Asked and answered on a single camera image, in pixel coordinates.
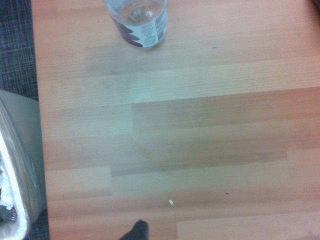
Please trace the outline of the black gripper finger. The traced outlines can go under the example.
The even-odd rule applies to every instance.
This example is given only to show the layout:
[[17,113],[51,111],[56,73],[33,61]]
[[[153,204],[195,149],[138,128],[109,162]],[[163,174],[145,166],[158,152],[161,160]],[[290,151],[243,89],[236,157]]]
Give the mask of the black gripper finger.
[[120,240],[148,240],[149,225],[146,221],[139,219],[132,229],[127,232]]

